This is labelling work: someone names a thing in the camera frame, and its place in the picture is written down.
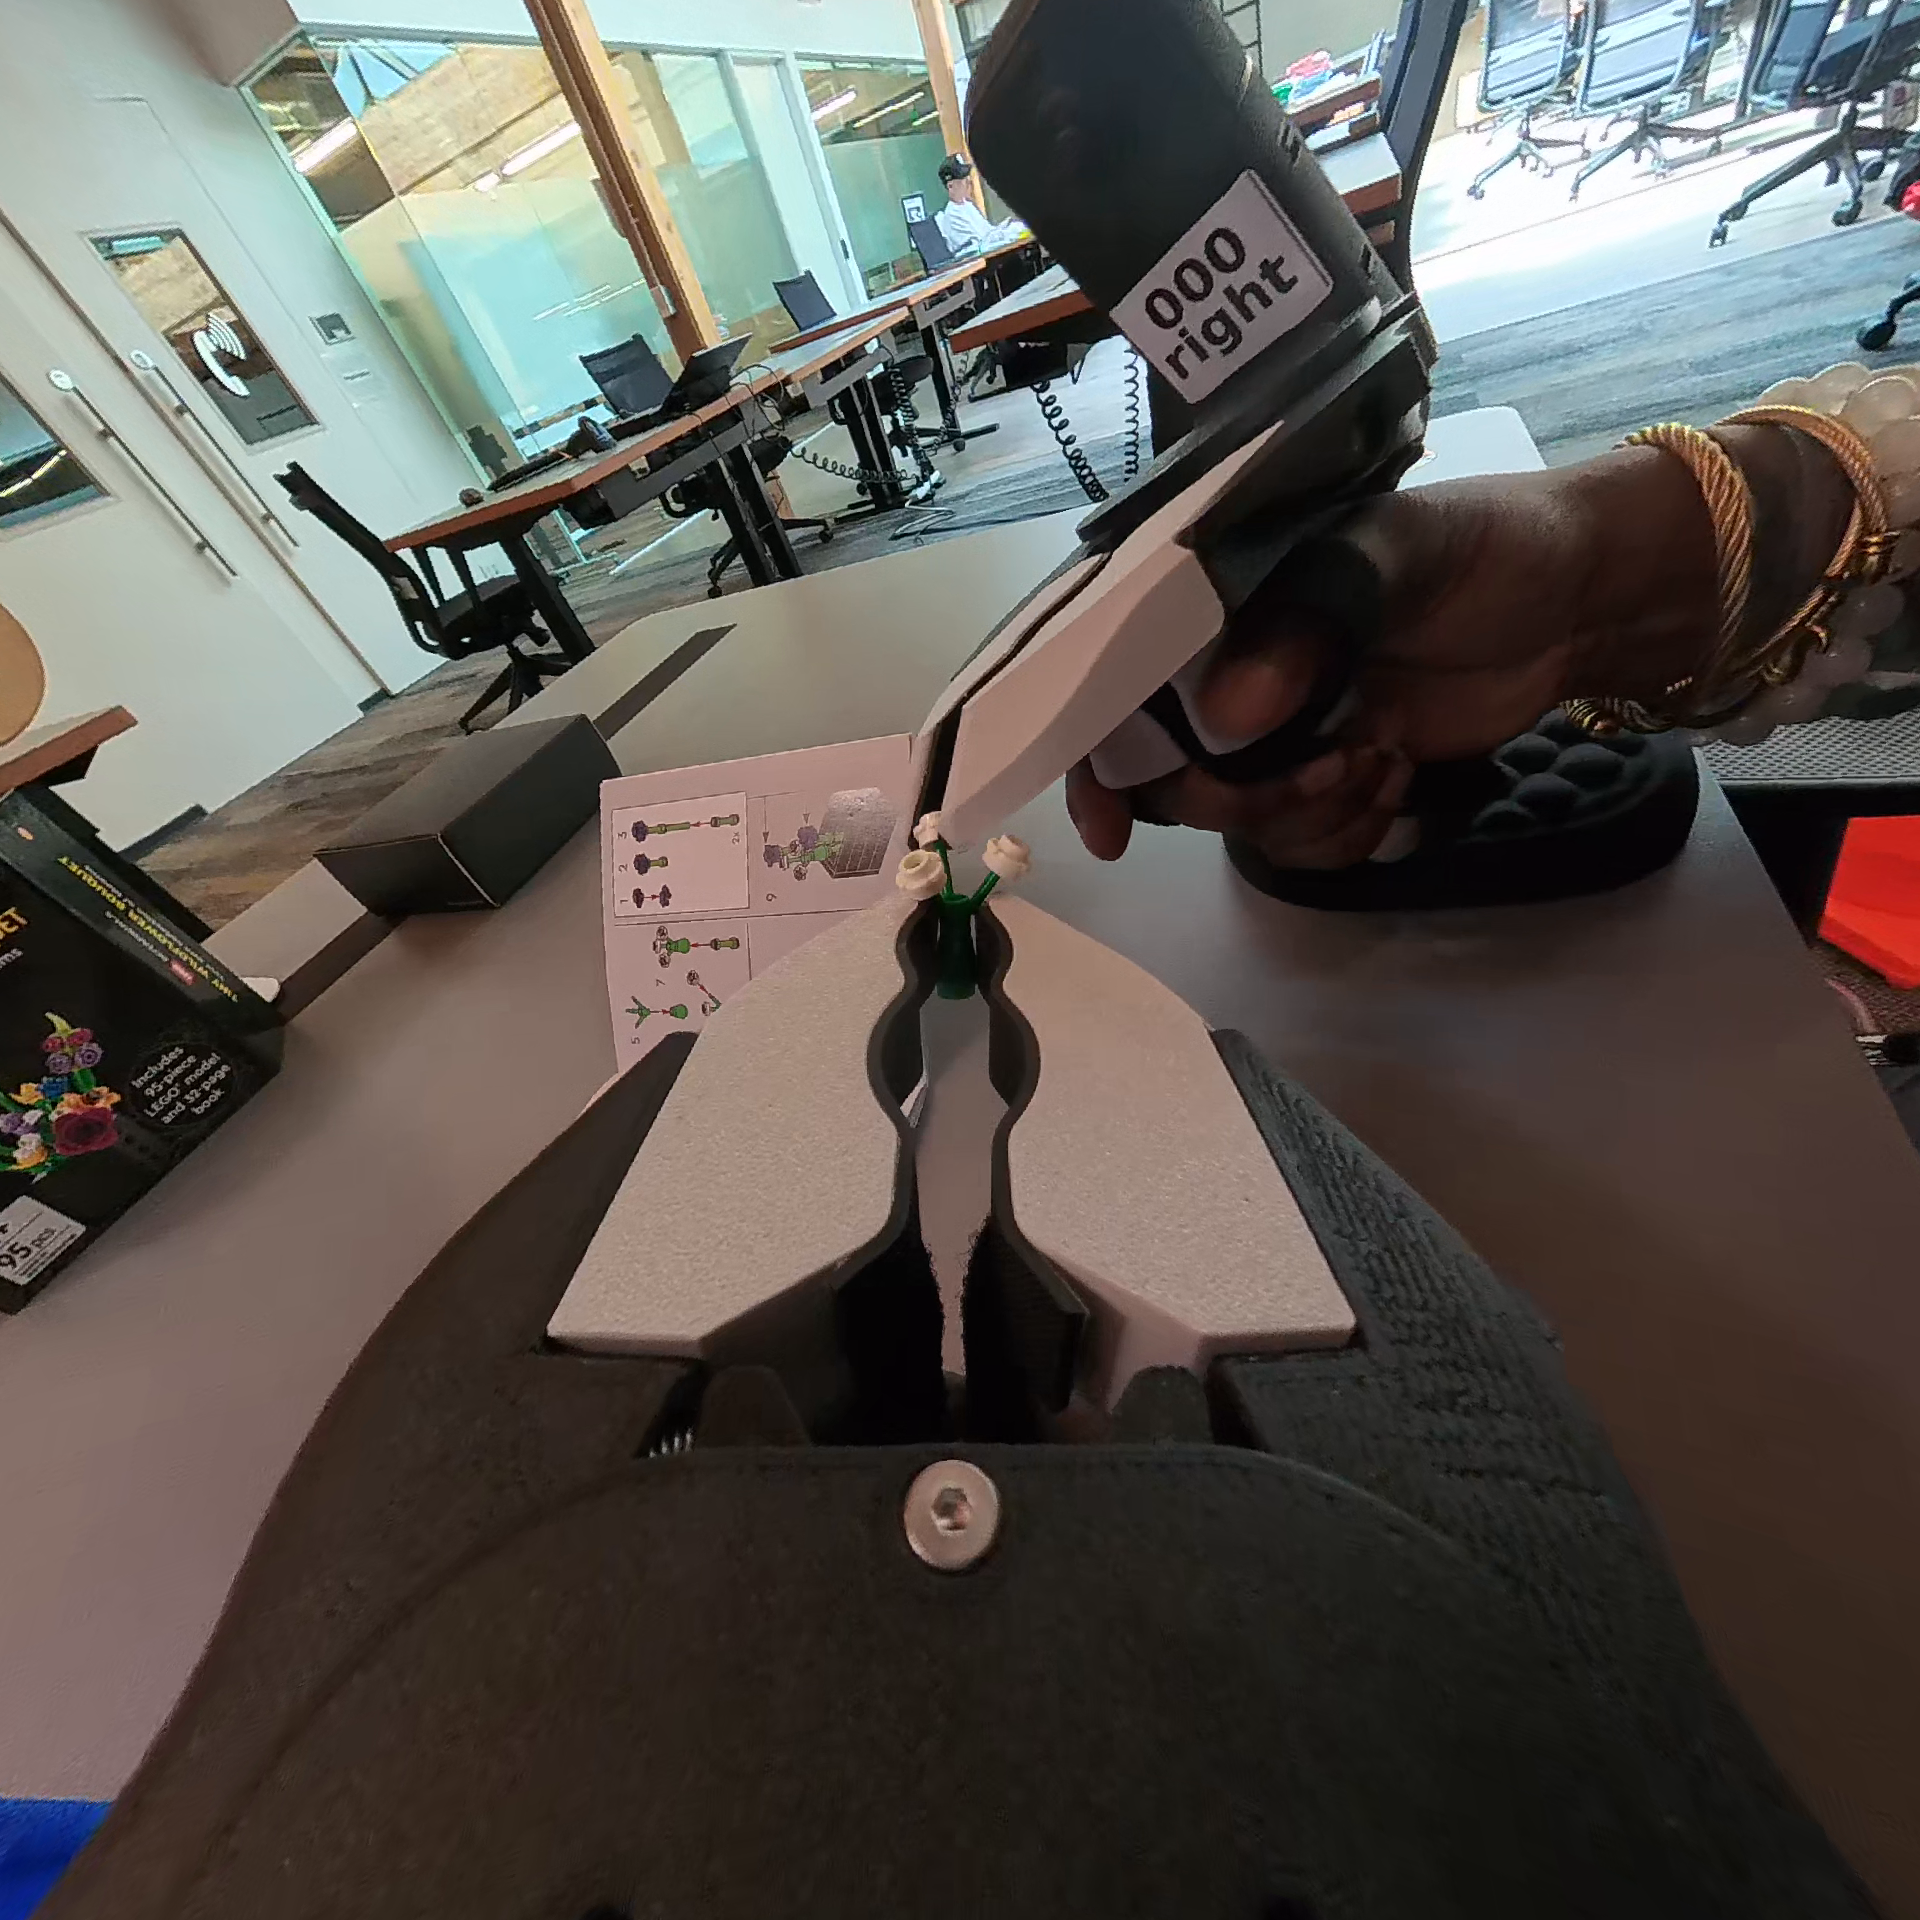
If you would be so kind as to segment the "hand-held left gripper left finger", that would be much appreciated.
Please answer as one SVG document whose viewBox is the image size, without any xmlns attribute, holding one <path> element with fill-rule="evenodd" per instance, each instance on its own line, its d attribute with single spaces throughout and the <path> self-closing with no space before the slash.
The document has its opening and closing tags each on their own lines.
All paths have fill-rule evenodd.
<svg viewBox="0 0 1920 1920">
<path fill-rule="evenodd" d="M 555 1346 L 857 1395 L 849 1289 L 919 1241 L 939 940 L 929 902 L 890 895 L 709 1018 L 550 1313 Z"/>
</svg>

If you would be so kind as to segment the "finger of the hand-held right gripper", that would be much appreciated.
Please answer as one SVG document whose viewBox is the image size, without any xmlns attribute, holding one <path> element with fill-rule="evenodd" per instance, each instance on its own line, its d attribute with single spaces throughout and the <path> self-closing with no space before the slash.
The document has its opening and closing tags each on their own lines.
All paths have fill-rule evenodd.
<svg viewBox="0 0 1920 1920">
<path fill-rule="evenodd" d="M 1024 606 L 925 727 L 922 811 L 977 849 L 1199 663 L 1285 561 L 1285 432 L 1264 430 Z"/>
<path fill-rule="evenodd" d="M 1115 794 L 1129 792 L 1236 755 L 1236 739 L 1197 719 L 1197 691 L 1197 680 L 1171 680 L 1120 721 L 1093 748 L 1090 773 L 1098 786 Z"/>
</svg>

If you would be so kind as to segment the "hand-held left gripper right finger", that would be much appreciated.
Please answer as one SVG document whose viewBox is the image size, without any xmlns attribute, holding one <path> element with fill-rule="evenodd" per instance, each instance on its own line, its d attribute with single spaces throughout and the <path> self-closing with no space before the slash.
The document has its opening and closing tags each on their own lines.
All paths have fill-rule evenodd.
<svg viewBox="0 0 1920 1920">
<path fill-rule="evenodd" d="M 1034 1405 L 1345 1349 L 1356 1309 L 1213 1026 L 1042 909 L 977 921 L 990 1147 L 984 1352 Z"/>
</svg>

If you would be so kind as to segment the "green toy stem brick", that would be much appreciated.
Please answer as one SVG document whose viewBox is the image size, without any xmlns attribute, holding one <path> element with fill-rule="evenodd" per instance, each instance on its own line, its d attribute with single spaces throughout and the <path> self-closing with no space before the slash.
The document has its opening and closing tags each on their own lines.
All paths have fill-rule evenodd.
<svg viewBox="0 0 1920 1920">
<path fill-rule="evenodd" d="M 974 890 L 957 885 L 953 876 L 953 849 L 942 853 L 949 871 L 949 889 L 945 896 L 935 898 L 939 914 L 939 982 L 937 995 L 942 1001 L 966 1001 L 978 991 L 980 963 L 977 949 L 974 921 L 986 900 L 998 889 L 998 883 L 986 872 Z"/>
</svg>

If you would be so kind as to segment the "white instruction booklet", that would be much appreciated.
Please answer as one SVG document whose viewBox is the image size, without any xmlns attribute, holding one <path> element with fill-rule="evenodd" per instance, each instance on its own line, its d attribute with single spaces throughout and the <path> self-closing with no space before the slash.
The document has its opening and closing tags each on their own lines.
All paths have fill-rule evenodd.
<svg viewBox="0 0 1920 1920">
<path fill-rule="evenodd" d="M 690 1037 L 828 926 L 897 898 L 908 733 L 606 781 L 598 878 L 614 1071 Z"/>
</svg>

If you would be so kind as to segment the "matte black box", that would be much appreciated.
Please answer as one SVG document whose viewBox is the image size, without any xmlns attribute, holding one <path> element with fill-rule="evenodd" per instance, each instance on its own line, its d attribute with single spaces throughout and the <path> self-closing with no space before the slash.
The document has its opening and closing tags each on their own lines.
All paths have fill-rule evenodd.
<svg viewBox="0 0 1920 1920">
<path fill-rule="evenodd" d="M 598 819 L 617 774 L 587 716 L 498 725 L 450 742 L 314 861 L 390 922 L 500 909 Z"/>
</svg>

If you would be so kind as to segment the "black glossy cardboard box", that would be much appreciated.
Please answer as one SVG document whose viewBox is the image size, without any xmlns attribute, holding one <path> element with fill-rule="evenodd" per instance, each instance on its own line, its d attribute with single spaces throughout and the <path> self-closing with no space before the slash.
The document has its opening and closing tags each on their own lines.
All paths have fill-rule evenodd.
<svg viewBox="0 0 1920 1920">
<path fill-rule="evenodd" d="M 55 796 L 2 803 L 2 1313 L 281 1071 L 285 1020 Z"/>
</svg>

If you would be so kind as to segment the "blue plastic bin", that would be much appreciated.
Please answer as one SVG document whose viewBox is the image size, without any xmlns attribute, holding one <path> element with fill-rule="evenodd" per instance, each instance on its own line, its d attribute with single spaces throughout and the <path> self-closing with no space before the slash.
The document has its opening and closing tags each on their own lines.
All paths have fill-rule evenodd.
<svg viewBox="0 0 1920 1920">
<path fill-rule="evenodd" d="M 2 1799 L 2 1918 L 30 1918 L 98 1831 L 104 1802 Z"/>
</svg>

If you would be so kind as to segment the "person's right forearm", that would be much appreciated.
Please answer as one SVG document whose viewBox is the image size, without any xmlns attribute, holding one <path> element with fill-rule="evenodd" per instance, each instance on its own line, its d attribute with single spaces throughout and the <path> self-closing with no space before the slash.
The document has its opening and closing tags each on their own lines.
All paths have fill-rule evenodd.
<svg viewBox="0 0 1920 1920">
<path fill-rule="evenodd" d="M 1838 362 L 1777 383 L 1714 423 L 1722 442 L 1795 456 L 1793 483 L 1755 507 L 1750 636 L 1717 669 L 1708 735 L 1733 747 L 1829 719 L 1919 708 L 1919 367 Z"/>
</svg>

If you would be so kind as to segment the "grey desk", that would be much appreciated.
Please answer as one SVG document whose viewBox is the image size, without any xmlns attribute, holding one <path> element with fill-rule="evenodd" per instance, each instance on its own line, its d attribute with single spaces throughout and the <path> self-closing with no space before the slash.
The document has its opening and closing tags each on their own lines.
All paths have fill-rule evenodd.
<svg viewBox="0 0 1920 1920">
<path fill-rule="evenodd" d="M 1029 808 L 1021 949 L 1238 1035 L 1559 1337 L 1727 1690 L 1916 1916 L 1916 1156 L 1722 799 L 1625 890 L 1451 916 L 1260 898 L 1192 833 L 1100 869 Z M 1200 1916 L 1312 1879 L 1308 1799 L 1464 1910 L 1575 1728 L 1521 1600 L 1353 1475 L 1200 1445 L 646 1458 L 677 1369 L 544 1341 L 666 1093 L 612 1072 L 598 834 L 393 935 L 285 1072 L 5 1322 L 5 1796 L 121 1800 L 60 1912 Z"/>
</svg>

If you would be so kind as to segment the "person's right hand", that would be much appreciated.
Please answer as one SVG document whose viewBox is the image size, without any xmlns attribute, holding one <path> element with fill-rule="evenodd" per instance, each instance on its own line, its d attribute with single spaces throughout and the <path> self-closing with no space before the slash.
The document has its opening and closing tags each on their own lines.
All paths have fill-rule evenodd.
<svg viewBox="0 0 1920 1920">
<path fill-rule="evenodd" d="M 1650 705 L 1717 647 L 1714 523 L 1656 446 L 1393 492 L 1351 534 L 1380 575 L 1382 626 L 1333 748 L 1279 781 L 1187 769 L 1134 792 L 1080 763 L 1066 806 L 1095 859 L 1156 824 L 1236 838 L 1285 871 L 1354 866 L 1389 842 L 1418 769 L 1484 757 L 1567 700 Z"/>
</svg>

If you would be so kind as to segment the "black mesh cushion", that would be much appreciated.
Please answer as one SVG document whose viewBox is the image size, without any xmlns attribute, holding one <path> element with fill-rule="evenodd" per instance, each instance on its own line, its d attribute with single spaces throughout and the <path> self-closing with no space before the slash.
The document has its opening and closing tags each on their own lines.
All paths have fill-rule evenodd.
<svg viewBox="0 0 1920 1920">
<path fill-rule="evenodd" d="M 1678 733 L 1584 733 L 1560 708 L 1496 753 L 1422 769 L 1396 837 L 1341 871 L 1293 871 L 1225 842 L 1270 900 L 1333 914 L 1433 914 L 1586 900 L 1685 853 L 1701 765 Z"/>
</svg>

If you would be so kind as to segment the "black office chair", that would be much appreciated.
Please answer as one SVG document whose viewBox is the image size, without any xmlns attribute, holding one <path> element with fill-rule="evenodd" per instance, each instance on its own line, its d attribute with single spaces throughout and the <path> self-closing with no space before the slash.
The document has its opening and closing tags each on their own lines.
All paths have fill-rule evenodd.
<svg viewBox="0 0 1920 1920">
<path fill-rule="evenodd" d="M 728 565 L 755 585 L 800 575 L 783 515 L 779 470 L 792 444 L 755 391 L 755 340 L 734 335 L 700 349 L 674 377 L 642 338 L 590 353 L 583 367 L 611 408 L 606 449 L 635 461 L 592 484 L 590 505 L 572 507 L 583 524 L 611 524 L 646 509 L 670 521 L 720 516 L 728 541 L 709 566 L 719 593 Z"/>
<path fill-rule="evenodd" d="M 543 623 L 533 588 L 518 579 L 479 583 L 469 561 L 455 555 L 458 587 L 446 593 L 432 561 L 414 565 L 388 549 L 299 462 L 275 478 L 297 511 L 312 516 L 378 575 L 407 635 L 424 655 L 453 665 L 492 655 L 503 659 L 492 685 L 458 716 L 457 727 L 464 737 L 492 708 L 503 706 L 512 715 L 572 669 L 572 659 Z"/>
</svg>

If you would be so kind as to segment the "orange traffic cone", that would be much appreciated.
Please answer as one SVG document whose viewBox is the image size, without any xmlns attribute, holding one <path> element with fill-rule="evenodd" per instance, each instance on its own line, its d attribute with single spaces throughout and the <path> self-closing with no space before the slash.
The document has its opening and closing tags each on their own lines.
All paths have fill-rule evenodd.
<svg viewBox="0 0 1920 1920">
<path fill-rule="evenodd" d="M 1818 936 L 1890 988 L 1919 992 L 1916 815 L 1847 824 Z"/>
</svg>

